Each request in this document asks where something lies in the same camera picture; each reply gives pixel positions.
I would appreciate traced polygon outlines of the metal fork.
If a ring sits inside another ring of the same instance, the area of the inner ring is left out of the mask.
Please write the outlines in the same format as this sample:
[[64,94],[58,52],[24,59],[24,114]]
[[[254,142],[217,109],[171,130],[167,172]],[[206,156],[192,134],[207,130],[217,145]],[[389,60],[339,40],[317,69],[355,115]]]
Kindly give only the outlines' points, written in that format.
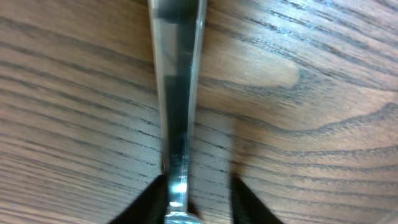
[[206,0],[148,2],[167,176],[165,223],[201,222],[188,210],[188,174],[206,5]]

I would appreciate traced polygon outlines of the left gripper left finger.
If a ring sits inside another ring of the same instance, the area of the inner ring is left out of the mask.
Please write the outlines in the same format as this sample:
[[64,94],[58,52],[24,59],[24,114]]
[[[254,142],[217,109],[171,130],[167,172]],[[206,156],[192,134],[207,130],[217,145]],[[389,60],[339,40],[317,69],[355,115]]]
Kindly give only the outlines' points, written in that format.
[[164,224],[167,199],[167,176],[159,175],[109,224]]

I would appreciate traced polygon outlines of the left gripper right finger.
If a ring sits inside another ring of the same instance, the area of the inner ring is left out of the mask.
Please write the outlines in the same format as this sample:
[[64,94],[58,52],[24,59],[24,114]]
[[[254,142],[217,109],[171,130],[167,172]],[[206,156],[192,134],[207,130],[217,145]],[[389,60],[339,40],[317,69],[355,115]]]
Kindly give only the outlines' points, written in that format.
[[232,224],[283,224],[237,176],[230,181]]

